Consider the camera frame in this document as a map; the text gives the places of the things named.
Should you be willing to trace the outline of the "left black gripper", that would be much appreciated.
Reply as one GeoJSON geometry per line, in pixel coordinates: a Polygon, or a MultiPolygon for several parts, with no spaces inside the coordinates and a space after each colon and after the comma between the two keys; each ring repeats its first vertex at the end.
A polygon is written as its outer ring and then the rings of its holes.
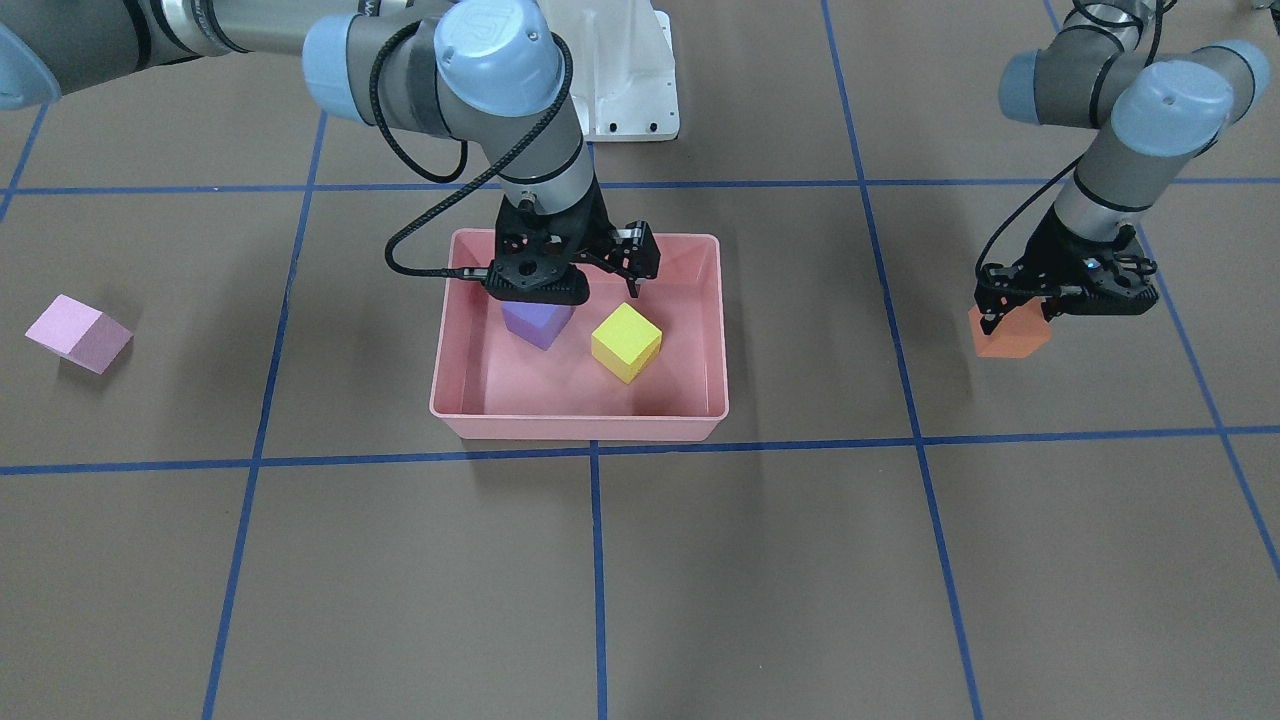
{"type": "Polygon", "coordinates": [[[1065,314],[1062,297],[1069,295],[1069,287],[1060,282],[1074,263],[1125,252],[1140,254],[1134,225],[1123,223],[1110,241],[1093,241],[1069,229],[1050,210],[1012,266],[984,264],[975,272],[980,332],[992,336],[1002,319],[1021,306],[1021,297],[1041,297],[1041,315],[1046,323],[1052,322],[1065,314]]]}

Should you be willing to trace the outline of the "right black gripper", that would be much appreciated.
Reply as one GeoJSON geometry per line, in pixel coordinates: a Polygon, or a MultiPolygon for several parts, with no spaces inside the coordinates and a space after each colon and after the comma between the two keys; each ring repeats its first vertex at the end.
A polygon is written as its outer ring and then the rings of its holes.
{"type": "MultiPolygon", "coordinates": [[[[485,291],[503,302],[579,306],[590,286],[579,263],[588,263],[609,241],[613,225],[603,193],[590,188],[563,211],[541,215],[526,202],[503,199],[495,219],[495,256],[485,291]]],[[[643,278],[628,277],[628,296],[639,299],[643,278]]]]}

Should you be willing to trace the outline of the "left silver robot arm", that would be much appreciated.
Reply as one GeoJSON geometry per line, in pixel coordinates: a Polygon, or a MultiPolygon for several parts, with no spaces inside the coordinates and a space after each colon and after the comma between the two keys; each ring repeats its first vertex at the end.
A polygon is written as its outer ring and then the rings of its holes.
{"type": "Polygon", "coordinates": [[[1260,104],[1272,77],[1266,54],[1245,40],[1162,54],[1166,10],[1162,1],[1076,1],[1047,47],[1006,65],[1006,118],[1096,136],[1056,176],[1061,190],[1020,258],[975,261],[982,334],[1024,307],[1050,322],[1138,316],[1158,302],[1138,223],[1192,159],[1260,104]]]}

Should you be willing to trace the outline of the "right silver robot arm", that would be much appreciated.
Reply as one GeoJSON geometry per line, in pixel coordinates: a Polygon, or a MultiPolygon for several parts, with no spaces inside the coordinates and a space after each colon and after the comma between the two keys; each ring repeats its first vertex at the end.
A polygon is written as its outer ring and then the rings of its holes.
{"type": "Polygon", "coordinates": [[[229,54],[296,55],[314,101],[371,126],[416,176],[488,168],[393,234],[385,264],[471,281],[500,301],[579,306],[585,266],[632,297],[658,275],[645,222],[608,218],[570,96],[567,42],[535,1],[5,1],[3,108],[55,102],[154,67],[229,54]],[[397,249],[489,181],[503,190],[485,266],[417,268],[397,249]]]}

